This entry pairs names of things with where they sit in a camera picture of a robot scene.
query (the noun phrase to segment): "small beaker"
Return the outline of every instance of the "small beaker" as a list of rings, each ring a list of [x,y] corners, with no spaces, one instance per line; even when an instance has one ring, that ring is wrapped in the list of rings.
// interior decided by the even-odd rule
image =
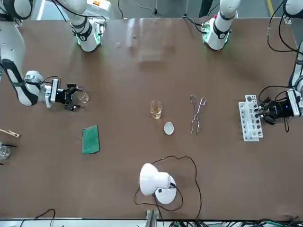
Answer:
[[[161,113],[162,113],[162,103],[157,100],[153,100],[151,102],[151,116],[153,119],[159,119],[161,118]]]
[[[79,91],[76,91],[76,95],[82,103],[87,103],[89,101],[89,95],[87,94],[86,90],[81,87],[79,88]]]

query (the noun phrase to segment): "small white dish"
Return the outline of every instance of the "small white dish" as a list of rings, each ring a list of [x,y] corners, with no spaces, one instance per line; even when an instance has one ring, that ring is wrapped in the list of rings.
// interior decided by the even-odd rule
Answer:
[[[166,135],[171,135],[174,132],[174,125],[172,124],[172,122],[165,123],[164,132]]]

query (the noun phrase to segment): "black cable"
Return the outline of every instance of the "black cable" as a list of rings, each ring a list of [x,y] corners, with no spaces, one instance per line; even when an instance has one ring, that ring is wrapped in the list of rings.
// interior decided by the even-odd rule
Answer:
[[[193,161],[193,159],[192,159],[191,157],[189,157],[189,156],[176,157],[176,156],[174,156],[174,155],[169,155],[169,156],[167,156],[167,157],[161,158],[161,159],[159,159],[159,160],[157,160],[157,161],[154,161],[152,164],[155,164],[155,163],[157,163],[157,162],[163,161],[163,160],[165,160],[165,159],[167,159],[167,158],[170,158],[170,157],[173,157],[173,158],[175,158],[175,159],[177,159],[177,160],[180,160],[180,159],[183,159],[183,158],[189,158],[189,159],[192,161],[192,163],[194,164],[194,166],[195,166],[195,183],[196,183],[197,188],[198,188],[198,190],[199,190],[199,196],[200,196],[200,207],[199,207],[198,214],[197,214],[197,216],[196,216],[196,218],[195,218],[195,222],[196,222],[197,219],[198,219],[198,217],[199,217],[199,215],[200,215],[201,208],[202,208],[202,195],[201,195],[201,190],[200,190],[199,184],[198,184],[198,182],[197,182],[197,166],[196,166],[195,162]],[[137,206],[140,206],[140,205],[152,205],[152,206],[157,206],[156,204],[146,203],[146,202],[137,203],[137,202],[136,202],[136,195],[137,195],[139,189],[140,189],[140,187],[138,187],[138,189],[137,189],[137,191],[136,191],[136,193],[135,193],[135,195],[134,195],[134,202],[135,202],[135,204],[136,204]],[[178,189],[178,187],[176,187],[176,189],[177,189],[177,191],[180,193],[181,198],[182,198],[182,203],[181,203],[181,205],[180,205],[178,208],[173,209],[173,210],[169,210],[169,209],[166,209],[165,207],[163,207],[163,206],[161,206],[161,205],[158,205],[158,206],[161,207],[162,209],[164,209],[164,210],[166,210],[166,211],[170,211],[170,212],[179,210],[179,209],[182,207],[182,205],[183,205],[183,196],[182,196],[182,193],[180,192],[180,190]]]
[[[52,0],[52,2],[53,2],[53,4],[55,4],[55,6],[57,7],[57,9],[59,10],[59,12],[60,12],[61,16],[63,17],[64,21],[67,22],[66,19],[65,19],[65,17],[64,17],[64,15],[63,15],[63,13],[59,9],[58,5],[53,0]]]
[[[233,227],[235,224],[237,224],[238,221],[235,221],[232,225],[230,225],[229,227]]]
[[[48,212],[52,211],[53,212],[53,218],[51,220],[51,223],[49,224],[49,227],[52,226],[52,222],[54,221],[55,219],[55,216],[56,216],[56,211],[55,209],[51,208],[51,209],[48,209],[46,212],[44,212],[43,214],[40,214],[38,215],[37,217],[34,218],[34,221],[36,221],[38,218],[42,217],[43,215],[47,214]]]
[[[215,5],[210,11],[209,11],[209,13],[207,14],[208,16],[210,15],[210,13],[215,9],[215,8],[217,8],[217,6],[220,4],[220,2],[217,4],[217,5]]]
[[[296,49],[290,47],[290,46],[284,41],[284,39],[282,38],[282,35],[281,35],[281,24],[282,24],[283,16],[284,16],[284,14],[282,15],[282,17],[281,17],[281,19],[280,19],[280,23],[279,23],[279,37],[280,37],[282,43],[283,43],[286,47],[288,47],[290,50],[292,50],[292,51],[294,51],[294,52],[296,52],[296,53],[299,53],[299,54],[302,54],[302,55],[303,55],[303,53],[300,52],[299,49],[296,50]]]
[[[290,50],[283,50],[283,51],[281,51],[281,50],[274,49],[274,48],[270,45],[270,43],[269,43],[269,34],[270,34],[271,21],[272,21],[274,15],[275,15],[275,14],[277,13],[277,11],[279,10],[279,8],[281,8],[281,6],[283,5],[283,2],[284,2],[284,1],[281,2],[281,4],[278,6],[278,8],[275,10],[275,12],[273,13],[273,15],[272,15],[271,18],[270,18],[270,21],[269,21],[269,24],[268,24],[268,30],[267,30],[267,44],[268,44],[269,48],[272,49],[273,51],[276,51],[276,52],[291,52]]]
[[[189,224],[191,227],[194,227],[189,221],[187,221],[187,225],[189,225]]]
[[[147,202],[142,202],[142,203],[137,203],[136,202],[136,195],[138,194],[138,191],[139,191],[140,187],[137,189],[136,191],[136,194],[134,195],[134,203],[137,205],[137,206],[141,206],[141,205],[151,205],[151,206],[157,206],[156,204],[152,204],[152,203],[147,203]],[[162,209],[166,210],[166,211],[169,211],[169,212],[174,212],[174,211],[177,211],[179,209],[181,209],[182,205],[183,205],[183,196],[182,196],[182,193],[179,191],[179,189],[176,187],[177,191],[180,193],[181,195],[181,198],[182,198],[182,202],[181,202],[181,205],[179,207],[177,207],[176,209],[173,209],[173,210],[169,210],[169,209],[166,209],[165,207],[161,206],[161,205],[158,205],[158,207],[161,207]]]
[[[288,118],[284,118],[284,128],[286,132],[289,132],[289,124],[288,124]]]
[[[275,102],[279,102],[279,101],[286,100],[286,99],[287,99],[287,98],[285,97],[285,98],[275,99],[274,101],[275,101]]]
[[[77,15],[77,16],[80,16],[80,17],[88,17],[88,18],[90,18],[90,17],[102,17],[104,20],[106,20],[106,18],[105,18],[104,16],[102,16],[102,15],[87,16],[87,15],[82,15],[82,14],[79,14],[79,13],[75,13],[75,12],[71,11],[70,9],[66,8],[66,7],[65,7],[63,4],[61,4],[58,0],[52,0],[52,1],[57,2],[62,8],[64,8],[64,9],[67,10],[68,12],[73,13],[73,14],[75,14],[75,15]]]
[[[268,88],[270,88],[270,87],[283,87],[283,88],[290,88],[289,86],[278,86],[278,85],[271,85],[271,86],[267,86],[266,88],[264,88],[261,92],[260,92],[260,94],[259,94],[259,96],[258,96],[258,100],[262,103],[263,101],[261,101],[261,99],[260,99],[260,97],[261,97],[261,94],[266,90],[266,89],[268,89]]]
[[[25,220],[23,220],[23,221],[21,222],[20,227],[22,227],[22,225],[23,225],[24,222],[25,222]]]
[[[200,223],[202,224],[203,227],[209,227],[207,224],[205,224],[202,220],[198,220],[199,227],[201,226]]]
[[[122,20],[123,19],[123,11],[120,8],[120,0],[118,0],[118,9],[119,9],[119,11],[121,13],[121,20]]]
[[[4,10],[2,7],[0,7],[0,9],[2,10],[2,11],[4,11],[6,14],[8,14],[8,12],[6,11],[6,10]]]
[[[50,83],[51,84],[51,82],[48,82],[48,81],[46,81],[47,79],[49,79],[49,78],[59,78],[59,87],[61,86],[61,82],[62,82],[62,79],[61,79],[61,77],[59,77],[59,76],[50,76],[50,77],[47,77],[47,78],[45,78],[43,81],[41,81],[39,84],[43,84],[43,83]]]
[[[287,227],[287,221],[285,222],[279,222],[279,221],[274,221],[271,219],[267,219],[267,218],[263,218],[257,221],[243,221],[242,224],[240,225],[240,227],[244,227],[246,225],[250,225],[250,226],[254,226],[254,227],[263,227],[265,224],[276,224],[279,226],[283,226],[283,227]]]
[[[183,19],[189,20],[192,24],[195,24],[195,25],[197,25],[197,26],[202,26],[202,24],[195,23],[195,22],[194,22],[192,19],[190,19],[189,17],[183,16],[182,18],[183,18]]]
[[[11,147],[11,148],[17,148],[17,145],[12,145],[12,144],[1,144],[2,146],[6,146],[6,147]]]
[[[275,97],[275,101],[277,101],[277,98],[278,98],[281,94],[286,93],[286,92],[287,92],[287,91],[281,91],[280,93],[278,93],[277,96]]]
[[[201,31],[201,30],[197,27],[196,22],[195,22],[194,19],[193,19],[193,22],[194,22],[194,26],[195,26],[195,28],[198,30],[198,32],[200,32],[200,33],[202,33],[202,34],[206,34],[206,32]]]
[[[8,14],[8,12],[6,10],[4,10],[2,7],[0,7],[0,9],[5,12],[6,14]]]
[[[154,199],[155,199],[156,207],[157,207],[157,209],[158,209],[158,211],[159,211],[160,218],[161,218],[161,220],[162,220],[162,222],[163,222],[163,227],[164,227],[164,220],[163,220],[163,216],[162,216],[162,214],[161,214],[160,207],[159,207],[158,202],[157,202],[157,197],[156,197],[155,194],[153,194],[153,197],[154,197]]]
[[[79,32],[76,32],[76,29],[75,29],[75,27],[70,23],[70,26],[71,26],[71,28],[72,29],[74,29],[73,31],[72,31],[72,33],[74,34],[74,36],[76,36],[77,34],[78,34],[78,36],[80,36],[81,35],[81,33],[84,31],[84,29],[85,29],[85,26],[83,26],[83,28],[82,28],[82,30],[81,31],[79,31]]]
[[[165,160],[165,159],[167,159],[167,158],[169,158],[169,157],[173,157],[173,158],[175,158],[175,159],[177,159],[177,160],[180,160],[180,159],[183,159],[183,158],[189,158],[189,159],[192,161],[192,163],[194,164],[194,166],[195,166],[195,182],[196,182],[197,188],[198,188],[198,190],[199,190],[199,196],[200,196],[200,207],[199,207],[198,214],[197,214],[197,216],[196,216],[196,218],[195,218],[195,221],[197,221],[197,220],[198,220],[198,217],[199,217],[199,215],[200,215],[200,212],[201,212],[201,208],[202,208],[202,195],[201,195],[200,187],[199,187],[198,182],[197,182],[197,166],[196,166],[195,162],[193,161],[193,159],[192,159],[190,156],[176,157],[176,156],[174,156],[174,155],[169,155],[169,156],[167,156],[167,157],[161,158],[161,159],[159,159],[159,160],[153,162],[152,164],[157,163],[157,162],[160,162],[160,161],[163,161],[163,160]]]

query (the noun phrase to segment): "lamp base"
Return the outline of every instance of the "lamp base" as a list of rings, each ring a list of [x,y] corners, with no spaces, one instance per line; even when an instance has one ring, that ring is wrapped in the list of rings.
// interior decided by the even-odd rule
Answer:
[[[176,185],[176,182],[172,176],[170,176],[170,182]],[[168,189],[162,189],[158,188],[157,191],[155,192],[157,200],[164,204],[170,204],[171,202],[174,201],[176,194],[177,194],[177,189],[176,188],[168,188]]]

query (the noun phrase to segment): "power cord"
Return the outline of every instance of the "power cord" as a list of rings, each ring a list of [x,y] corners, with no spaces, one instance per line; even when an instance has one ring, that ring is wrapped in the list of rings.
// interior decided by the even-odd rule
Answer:
[[[275,51],[275,52],[291,52],[291,50],[283,50],[283,51],[281,51],[281,50],[274,49],[274,48],[270,45],[270,43],[269,43],[269,34],[270,34],[270,28],[271,28],[271,21],[272,21],[274,15],[275,15],[275,14],[277,13],[277,11],[279,10],[279,8],[281,8],[281,6],[283,5],[283,2],[284,2],[284,1],[281,2],[281,4],[278,6],[278,8],[275,10],[275,12],[273,13],[273,15],[271,16],[270,21],[269,21],[269,24],[268,24],[268,30],[267,30],[267,44],[268,44],[269,48],[270,48],[271,50]]]
[[[299,49],[294,49],[294,48],[290,47],[290,46],[284,41],[284,39],[282,38],[282,35],[281,35],[281,24],[282,24],[283,16],[284,16],[284,14],[283,14],[282,17],[281,17],[281,19],[280,19],[280,24],[279,24],[279,37],[280,37],[282,43],[283,43],[286,47],[288,47],[291,51],[303,55],[303,53],[300,52]]]
[[[245,227],[245,226],[252,226],[252,227],[264,227],[265,224],[271,224],[277,227],[298,227],[303,224],[301,221],[296,221],[298,217],[295,217],[289,221],[275,221],[271,219],[260,219],[257,221],[243,221],[240,227]]]
[[[59,12],[60,12],[61,16],[63,17],[64,21],[67,22],[66,19],[65,19],[65,17],[64,17],[64,15],[63,15],[63,13],[59,9],[59,6],[53,0],[52,0],[52,2],[53,2],[53,4],[55,4],[55,6],[57,7],[57,9],[59,10]]]
[[[284,120],[284,128],[286,132],[289,132],[289,124],[288,124],[288,117],[283,118]]]
[[[169,211],[169,212],[174,212],[174,211],[177,211],[179,209],[181,209],[182,205],[183,205],[183,196],[182,196],[182,193],[179,191],[179,189],[176,187],[177,191],[179,192],[181,198],[182,198],[182,202],[181,202],[181,205],[178,206],[176,209],[173,209],[173,210],[169,210],[169,209],[166,209],[165,207],[161,206],[161,205],[157,205],[157,204],[152,204],[152,203],[147,203],[147,202],[142,202],[142,203],[137,203],[136,202],[136,196],[139,192],[139,189],[140,187],[137,189],[136,191],[136,194],[134,195],[134,203],[137,205],[137,206],[141,206],[141,205],[151,205],[151,206],[158,206],[158,207],[161,207],[162,209],[166,210],[166,211]]]
[[[209,11],[209,13],[207,14],[208,16],[210,15],[210,13],[215,9],[215,8],[217,8],[217,6],[220,4],[220,2],[217,4],[217,5],[215,5],[210,11]]]
[[[47,78],[45,78],[43,81],[41,81],[39,84],[51,83],[51,82],[48,82],[48,81],[47,81],[49,78],[58,78],[58,79],[60,80],[60,81],[59,81],[59,87],[61,86],[62,79],[61,79],[61,77],[59,77],[59,76],[50,76],[50,77],[47,77]]]
[[[118,0],[118,9],[119,9],[119,11],[121,13],[121,20],[122,20],[123,19],[123,11],[120,8],[120,0]]]
[[[261,100],[261,94],[266,90],[266,89],[268,89],[268,88],[270,88],[270,87],[282,87],[282,88],[291,88],[291,87],[289,87],[289,86],[278,86],[278,85],[271,85],[271,86],[267,86],[267,87],[265,87],[264,89],[262,89],[262,91],[260,92],[260,94],[259,94],[259,96],[258,96],[258,100],[261,102],[261,103],[263,103],[264,101],[262,101]]]
[[[277,49],[274,49],[274,48],[270,45],[270,43],[269,43],[269,34],[270,34],[270,28],[271,28],[271,21],[272,21],[274,15],[275,15],[275,14],[277,13],[277,11],[279,10],[279,8],[281,8],[281,6],[283,5],[283,3],[284,3],[284,1],[281,2],[281,4],[277,7],[277,9],[275,10],[275,12],[273,13],[273,15],[272,15],[271,18],[270,18],[270,21],[269,21],[269,24],[268,24],[268,30],[267,30],[267,44],[268,44],[269,48],[270,48],[271,50],[275,51],[275,52],[296,52],[296,53],[303,54],[302,52],[299,51],[299,49],[294,49],[294,48],[290,47],[290,46],[284,41],[284,39],[283,39],[283,37],[282,37],[282,35],[281,35],[281,24],[282,24],[283,16],[284,16],[285,14],[283,14],[283,15],[281,16],[280,23],[279,23],[279,30],[278,30],[278,32],[279,32],[279,37],[280,37],[281,42],[282,42],[282,43],[284,44],[284,46],[286,46],[289,50],[277,50]]]
[[[281,95],[281,94],[283,94],[283,93],[285,93],[286,94],[286,92],[287,91],[281,91],[280,93],[278,93],[277,95],[276,95],[276,97],[275,97],[275,101],[281,101],[281,100],[284,100],[285,98],[282,98],[282,99],[278,99],[277,100],[277,98]]]
[[[53,208],[48,209],[46,212],[44,212],[44,213],[38,215],[37,217],[35,217],[35,218],[34,218],[34,221],[38,220],[40,217],[44,216],[45,214],[47,214],[47,213],[50,212],[50,211],[53,212],[53,217],[52,217],[51,223],[49,224],[49,227],[51,227],[51,226],[52,226],[52,223],[53,223],[53,221],[54,221],[54,219],[55,219],[55,216],[56,216],[56,210],[53,209]],[[20,227],[22,227],[22,225],[23,225],[23,223],[24,223],[25,221],[27,221],[27,220],[23,220],[23,221],[21,222]]]
[[[186,19],[186,20],[188,20],[190,23],[192,23],[195,27],[196,27],[196,29],[198,30],[198,32],[200,32],[200,33],[202,33],[202,34],[206,34],[206,32],[203,32],[203,31],[201,31],[199,28],[198,28],[198,26],[200,26],[200,27],[202,27],[202,24],[199,24],[199,23],[196,23],[195,22],[195,19],[191,19],[191,18],[188,18],[187,16],[183,16],[182,17],[183,19]]]
[[[202,24],[199,24],[199,23],[195,23],[192,19],[190,19],[189,17],[187,16],[183,16],[182,19],[186,19],[186,20],[189,20],[190,23],[192,24],[195,24],[197,26],[202,26]]]
[[[3,11],[3,12],[5,12],[6,14],[8,14],[8,12],[6,11],[6,10],[4,10],[2,7],[0,7],[0,9]]]
[[[235,221],[234,223],[231,222],[227,222],[227,221],[223,221],[221,222],[221,225],[223,226],[223,223],[226,223],[226,227],[233,227],[235,224],[239,223],[238,221]]]
[[[137,0],[135,0],[135,2],[136,2],[137,7],[142,8],[142,9],[149,9],[149,10],[151,10],[151,11],[152,11],[152,13],[151,13],[150,18],[153,16],[154,11],[153,11],[153,9],[152,9],[152,8],[150,8],[150,7],[146,7],[146,6],[140,6],[140,5],[138,4]]]
[[[195,218],[195,223],[196,223],[196,221],[198,220],[198,217],[199,217],[199,215],[200,215],[200,213],[201,213],[201,208],[202,208],[202,195],[201,195],[201,190],[200,190],[199,184],[198,184],[198,182],[197,182],[197,166],[196,166],[195,162],[193,161],[193,159],[192,159],[190,156],[176,157],[176,156],[174,156],[174,155],[169,155],[169,156],[166,156],[166,157],[164,157],[164,158],[161,158],[161,159],[159,159],[159,160],[157,160],[157,161],[154,161],[152,164],[155,164],[155,163],[157,163],[157,162],[163,161],[163,160],[165,160],[165,159],[167,159],[167,158],[171,158],[171,157],[173,157],[173,158],[175,158],[175,159],[177,159],[177,160],[181,160],[181,159],[183,159],[183,158],[188,158],[188,159],[190,159],[190,160],[192,161],[192,163],[193,163],[194,166],[195,166],[195,183],[196,183],[196,186],[197,186],[197,188],[198,188],[199,196],[200,196],[200,207],[199,207],[197,216],[196,216],[196,218]],[[173,211],[179,210],[179,209],[182,207],[182,205],[183,205],[183,196],[182,196],[182,193],[180,192],[180,190],[178,189],[178,187],[176,187],[176,189],[177,189],[177,191],[178,191],[178,192],[180,193],[180,195],[181,195],[182,202],[181,202],[181,205],[180,205],[178,208],[173,209],[173,210],[166,209],[165,207],[163,207],[163,206],[161,206],[161,205],[157,205],[157,204],[151,204],[151,203],[146,203],[146,202],[137,203],[137,202],[136,202],[136,195],[137,195],[139,189],[140,189],[140,187],[138,187],[138,189],[137,189],[137,191],[136,191],[136,193],[135,193],[135,195],[134,195],[134,202],[135,202],[135,204],[136,204],[137,206],[144,205],[144,204],[145,204],[145,205],[152,205],[152,206],[161,207],[162,209],[164,209],[164,210],[166,210],[166,211],[173,212]]]

